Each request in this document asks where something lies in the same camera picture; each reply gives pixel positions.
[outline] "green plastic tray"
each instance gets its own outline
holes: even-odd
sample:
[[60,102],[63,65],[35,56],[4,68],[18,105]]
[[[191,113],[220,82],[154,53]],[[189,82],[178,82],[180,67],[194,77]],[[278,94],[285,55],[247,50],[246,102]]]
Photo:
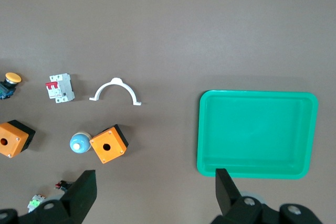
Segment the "green plastic tray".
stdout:
[[200,101],[197,169],[298,179],[309,170],[318,100],[311,93],[211,90]]

